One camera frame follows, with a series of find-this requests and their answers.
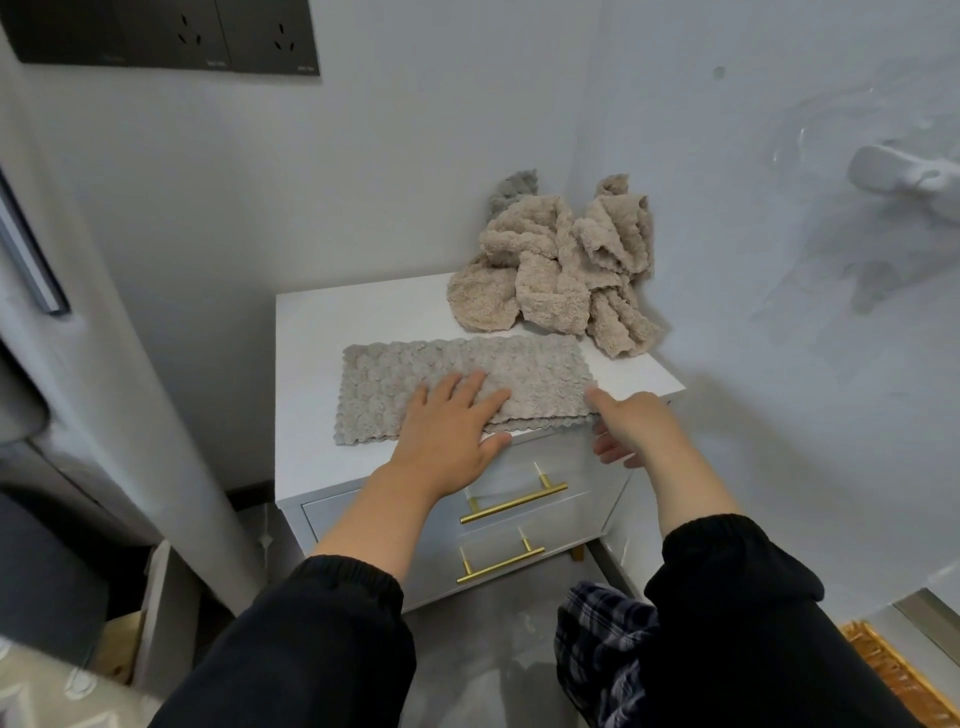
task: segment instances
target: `white cabinet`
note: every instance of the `white cabinet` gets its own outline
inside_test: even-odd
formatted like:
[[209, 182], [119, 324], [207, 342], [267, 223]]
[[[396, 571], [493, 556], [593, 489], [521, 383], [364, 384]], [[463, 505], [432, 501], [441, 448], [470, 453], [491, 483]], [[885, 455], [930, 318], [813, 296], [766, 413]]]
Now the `white cabinet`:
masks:
[[[475, 335], [449, 312], [448, 278], [277, 298], [276, 502], [304, 553], [349, 507], [366, 477], [390, 459], [396, 444], [334, 445], [343, 349]], [[518, 326], [494, 335], [537, 333]], [[683, 389], [649, 355], [613, 361], [589, 339], [581, 346], [593, 375], [615, 397], [637, 390], [665, 397]], [[475, 483], [431, 512], [403, 584], [404, 609], [601, 536], [629, 472], [601, 465], [592, 441], [587, 426], [515, 433], [514, 443]]]

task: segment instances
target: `black jacket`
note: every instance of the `black jacket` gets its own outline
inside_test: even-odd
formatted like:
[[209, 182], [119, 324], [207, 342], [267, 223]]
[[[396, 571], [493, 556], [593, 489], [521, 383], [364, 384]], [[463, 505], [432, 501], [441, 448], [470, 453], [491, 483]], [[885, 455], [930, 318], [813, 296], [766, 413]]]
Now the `black jacket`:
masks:
[[[687, 523], [647, 586], [659, 726], [920, 725], [817, 606], [820, 580], [742, 516]], [[307, 559], [230, 626], [152, 728], [396, 726], [417, 660], [392, 576]]]

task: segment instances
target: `hand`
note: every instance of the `hand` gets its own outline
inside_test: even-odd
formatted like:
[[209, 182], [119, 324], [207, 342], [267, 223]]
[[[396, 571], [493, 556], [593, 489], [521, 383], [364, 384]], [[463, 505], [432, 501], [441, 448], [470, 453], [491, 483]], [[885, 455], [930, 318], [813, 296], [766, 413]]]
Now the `hand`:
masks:
[[598, 435], [593, 452], [602, 463], [626, 457], [624, 467], [642, 468], [644, 453], [649, 454], [661, 443], [686, 439], [673, 412], [652, 392], [637, 392], [619, 401], [599, 387], [591, 387], [586, 400], [602, 418], [593, 426]]
[[416, 472], [436, 500], [480, 477], [512, 440], [510, 433], [497, 432], [480, 442], [484, 425], [510, 398], [510, 390], [497, 390], [474, 404], [487, 375], [474, 372], [454, 392], [461, 378], [449, 374], [430, 393], [425, 384], [417, 387], [390, 459], [392, 465]]

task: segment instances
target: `gold handle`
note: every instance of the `gold handle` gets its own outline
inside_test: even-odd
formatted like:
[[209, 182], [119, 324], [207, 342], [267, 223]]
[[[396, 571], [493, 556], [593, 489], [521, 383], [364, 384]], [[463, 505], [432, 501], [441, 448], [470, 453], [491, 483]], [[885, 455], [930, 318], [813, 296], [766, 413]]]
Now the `gold handle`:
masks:
[[521, 536], [521, 538], [523, 539], [523, 547], [526, 548], [526, 550], [523, 553], [521, 553], [519, 556], [514, 556], [512, 559], [501, 561], [499, 564], [494, 564], [491, 567], [486, 567], [485, 569], [481, 569], [480, 571], [474, 571], [470, 567], [470, 562], [467, 560], [467, 557], [464, 556], [464, 571], [466, 573], [463, 576], [461, 576], [459, 579], [457, 579], [457, 583], [466, 584], [468, 581], [472, 581], [473, 579], [479, 579], [481, 576], [486, 576], [487, 574], [492, 573], [497, 569], [503, 569], [504, 567], [512, 566], [513, 564], [516, 564], [525, 559], [532, 559], [534, 556], [540, 556], [542, 553], [546, 551], [546, 548], [544, 548], [543, 546], [541, 546], [540, 548], [533, 548], [532, 546], [530, 546], [530, 542], [527, 541], [526, 536]]
[[487, 516], [492, 516], [494, 513], [501, 513], [502, 511], [509, 510], [510, 508], [516, 508], [519, 505], [524, 503], [529, 503], [538, 498], [552, 496], [555, 493], [566, 490], [566, 483], [560, 483], [559, 485], [554, 485], [550, 482], [548, 478], [543, 473], [540, 473], [540, 482], [543, 484], [543, 487], [540, 488], [535, 493], [531, 493], [528, 496], [521, 496], [514, 500], [508, 500], [506, 503], [499, 503], [497, 505], [492, 505], [490, 508], [480, 508], [479, 503], [475, 497], [467, 498], [467, 503], [470, 504], [470, 512], [465, 516], [460, 517], [460, 523], [462, 525], [467, 525], [468, 523], [473, 523], [477, 519], [486, 518]]

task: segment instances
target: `plaid fabric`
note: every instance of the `plaid fabric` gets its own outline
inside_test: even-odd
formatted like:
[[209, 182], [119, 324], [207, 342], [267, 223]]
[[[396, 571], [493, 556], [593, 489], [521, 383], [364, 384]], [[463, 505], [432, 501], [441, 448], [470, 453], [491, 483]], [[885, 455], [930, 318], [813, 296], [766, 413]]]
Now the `plaid fabric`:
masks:
[[650, 728], [640, 645], [660, 631], [657, 609], [582, 581], [557, 614], [557, 679], [590, 728]]

